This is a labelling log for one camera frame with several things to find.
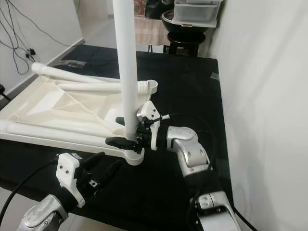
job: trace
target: black bag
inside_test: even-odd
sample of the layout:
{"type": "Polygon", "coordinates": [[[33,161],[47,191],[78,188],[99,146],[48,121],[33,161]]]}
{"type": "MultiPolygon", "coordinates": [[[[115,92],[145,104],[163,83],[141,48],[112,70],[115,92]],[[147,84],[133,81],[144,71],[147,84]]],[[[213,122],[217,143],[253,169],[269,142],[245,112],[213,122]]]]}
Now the black bag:
{"type": "Polygon", "coordinates": [[[147,0],[145,7],[145,17],[160,19],[160,16],[174,9],[174,0],[147,0]]]}

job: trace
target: clear plastic box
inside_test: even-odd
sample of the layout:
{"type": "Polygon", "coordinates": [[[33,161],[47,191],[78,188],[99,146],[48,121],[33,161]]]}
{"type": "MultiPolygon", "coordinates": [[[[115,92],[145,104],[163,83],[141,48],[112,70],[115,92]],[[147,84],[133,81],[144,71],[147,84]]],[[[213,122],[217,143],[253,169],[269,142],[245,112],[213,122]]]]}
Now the clear plastic box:
{"type": "Polygon", "coordinates": [[[176,0],[172,22],[182,25],[216,27],[222,0],[176,0]]]}

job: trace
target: black tabletop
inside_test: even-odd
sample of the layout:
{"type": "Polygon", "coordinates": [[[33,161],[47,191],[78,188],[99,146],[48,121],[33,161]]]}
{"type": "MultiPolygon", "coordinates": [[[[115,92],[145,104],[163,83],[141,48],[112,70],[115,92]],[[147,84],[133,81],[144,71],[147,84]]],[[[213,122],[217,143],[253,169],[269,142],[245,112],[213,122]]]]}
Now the black tabletop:
{"type": "MultiPolygon", "coordinates": [[[[56,67],[84,75],[119,78],[115,49],[82,45],[64,60],[82,61],[85,65],[56,67]]],[[[218,73],[217,60],[137,52],[137,69],[138,80],[154,79],[158,82],[157,93],[151,100],[160,114],[186,112],[202,116],[210,124],[218,142],[217,165],[221,185],[232,201],[220,84],[212,76],[218,73]]],[[[203,124],[194,118],[178,117],[162,124],[168,125],[198,131],[199,142],[211,155],[211,137],[204,132],[206,127],[203,124]]],[[[0,140],[0,185],[12,189],[55,154],[71,151],[0,140]]],[[[90,155],[76,152],[84,157],[90,155]]],[[[93,174],[99,176],[115,160],[116,157],[104,157],[93,174]]],[[[50,167],[31,179],[20,194],[41,200],[58,188],[55,167],[50,167]]],[[[181,231],[186,230],[188,205],[189,196],[176,154],[146,150],[142,164],[124,164],[101,194],[73,213],[126,230],[181,231]]]]}

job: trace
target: vertical white pipe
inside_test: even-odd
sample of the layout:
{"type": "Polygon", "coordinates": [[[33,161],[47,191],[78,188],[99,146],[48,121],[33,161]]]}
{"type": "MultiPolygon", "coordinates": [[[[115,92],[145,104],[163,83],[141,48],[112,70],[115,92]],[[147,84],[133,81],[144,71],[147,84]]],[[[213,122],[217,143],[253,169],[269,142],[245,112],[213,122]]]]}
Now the vertical white pipe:
{"type": "MultiPolygon", "coordinates": [[[[125,136],[129,140],[136,139],[138,109],[137,61],[134,23],[134,1],[113,0],[115,17],[115,35],[121,89],[123,97],[125,136]]],[[[126,151],[128,163],[138,165],[143,155],[126,151]]]]}

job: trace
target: baseboard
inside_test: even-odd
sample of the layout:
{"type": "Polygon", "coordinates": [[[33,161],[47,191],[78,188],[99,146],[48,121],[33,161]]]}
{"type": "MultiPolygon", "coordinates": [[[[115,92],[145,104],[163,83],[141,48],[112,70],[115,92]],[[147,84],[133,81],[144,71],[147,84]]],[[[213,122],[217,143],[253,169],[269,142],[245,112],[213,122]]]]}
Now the baseboard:
{"type": "MultiPolygon", "coordinates": [[[[49,62],[46,63],[47,66],[54,66],[58,61],[63,59],[66,55],[68,55],[73,49],[76,48],[76,46],[81,45],[85,42],[85,40],[82,38],[75,42],[72,47],[66,48],[62,53],[51,59],[49,62]]],[[[10,89],[9,91],[6,92],[6,95],[13,99],[15,98],[19,93],[21,93],[27,86],[29,86],[36,78],[38,77],[37,74],[31,74],[28,77],[24,79],[21,83],[19,83],[16,87],[13,89],[10,89]]],[[[5,107],[9,102],[3,98],[2,96],[0,97],[0,110],[5,107]]]]}

